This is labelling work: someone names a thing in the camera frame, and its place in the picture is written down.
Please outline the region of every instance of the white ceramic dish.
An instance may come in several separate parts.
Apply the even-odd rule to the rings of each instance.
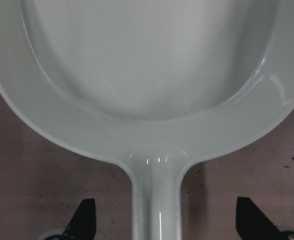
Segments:
[[[186,170],[294,108],[294,0],[0,1],[0,93],[129,174],[135,240],[179,240]]]

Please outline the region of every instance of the glossy white surface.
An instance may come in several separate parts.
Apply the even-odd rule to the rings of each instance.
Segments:
[[[188,167],[294,108],[294,1],[56,3],[0,1],[0,92],[44,137],[128,172],[135,239],[180,239]]]

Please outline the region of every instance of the black object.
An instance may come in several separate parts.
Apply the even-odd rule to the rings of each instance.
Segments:
[[[61,235],[53,235],[45,240],[93,240],[96,234],[95,200],[84,199]]]
[[[280,232],[248,197],[238,197],[236,229],[242,240],[294,240],[293,231]]]

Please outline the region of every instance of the brown surface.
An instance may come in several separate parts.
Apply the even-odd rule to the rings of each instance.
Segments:
[[[251,197],[275,224],[294,228],[292,156],[294,111],[255,143],[191,168],[182,184],[184,240],[239,240],[237,196]],[[0,240],[36,240],[64,228],[80,201],[92,197],[95,240],[131,239],[125,172],[42,138],[0,96]]]

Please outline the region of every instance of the white handle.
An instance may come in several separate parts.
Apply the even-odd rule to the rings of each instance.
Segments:
[[[136,159],[133,182],[133,239],[181,240],[182,164],[168,157]]]

